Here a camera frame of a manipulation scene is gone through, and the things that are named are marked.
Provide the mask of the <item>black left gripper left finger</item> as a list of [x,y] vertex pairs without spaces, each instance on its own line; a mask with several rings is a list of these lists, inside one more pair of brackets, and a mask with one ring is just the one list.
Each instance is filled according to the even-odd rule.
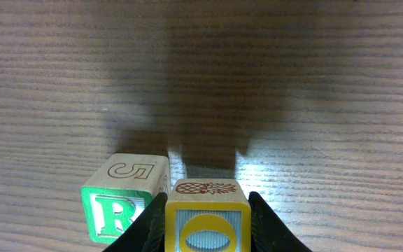
[[164,252],[167,200],[168,195],[159,192],[127,230],[103,252]]

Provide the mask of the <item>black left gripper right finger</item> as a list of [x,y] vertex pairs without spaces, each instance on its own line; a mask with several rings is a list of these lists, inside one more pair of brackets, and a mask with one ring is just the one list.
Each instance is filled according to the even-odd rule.
[[258,192],[250,192],[252,252],[311,252]]

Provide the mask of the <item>green R block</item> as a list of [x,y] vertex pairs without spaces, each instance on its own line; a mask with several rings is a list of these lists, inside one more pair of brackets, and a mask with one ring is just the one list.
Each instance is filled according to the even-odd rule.
[[81,188],[90,239],[113,243],[158,193],[169,194],[170,190],[167,156],[112,155]]

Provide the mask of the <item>yellow O block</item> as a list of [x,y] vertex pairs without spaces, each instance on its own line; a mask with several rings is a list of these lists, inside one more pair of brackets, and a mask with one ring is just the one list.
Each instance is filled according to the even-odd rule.
[[234,179],[177,180],[165,205],[165,252],[251,251],[251,207]]

